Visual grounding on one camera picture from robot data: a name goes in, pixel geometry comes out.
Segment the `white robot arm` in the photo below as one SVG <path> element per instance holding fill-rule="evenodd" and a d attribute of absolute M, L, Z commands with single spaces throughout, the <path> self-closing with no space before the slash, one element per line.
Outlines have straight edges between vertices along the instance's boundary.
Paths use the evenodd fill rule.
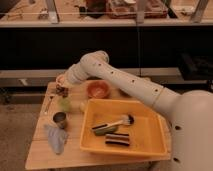
<path fill-rule="evenodd" d="M 110 66 L 104 51 L 82 56 L 65 73 L 71 85 L 90 76 L 111 82 L 171 123 L 170 171 L 213 171 L 213 93 L 192 90 L 179 94 Z"/>

